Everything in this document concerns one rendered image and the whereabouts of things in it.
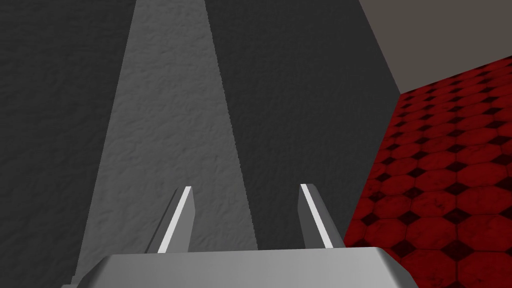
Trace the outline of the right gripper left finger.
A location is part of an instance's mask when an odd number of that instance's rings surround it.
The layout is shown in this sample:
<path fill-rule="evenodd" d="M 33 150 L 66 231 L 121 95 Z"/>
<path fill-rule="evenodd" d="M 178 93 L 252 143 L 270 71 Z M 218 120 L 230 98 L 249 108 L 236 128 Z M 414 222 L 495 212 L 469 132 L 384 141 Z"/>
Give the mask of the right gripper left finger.
<path fill-rule="evenodd" d="M 187 253 L 195 215 L 193 188 L 185 186 L 175 190 L 145 252 Z"/>

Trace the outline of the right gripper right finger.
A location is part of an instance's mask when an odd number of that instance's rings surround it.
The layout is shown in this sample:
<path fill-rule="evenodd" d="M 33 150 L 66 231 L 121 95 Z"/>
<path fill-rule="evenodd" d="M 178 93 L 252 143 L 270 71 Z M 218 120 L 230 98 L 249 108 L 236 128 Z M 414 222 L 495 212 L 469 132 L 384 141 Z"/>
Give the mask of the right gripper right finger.
<path fill-rule="evenodd" d="M 299 186 L 297 211 L 306 249 L 345 247 L 315 185 L 302 183 Z"/>

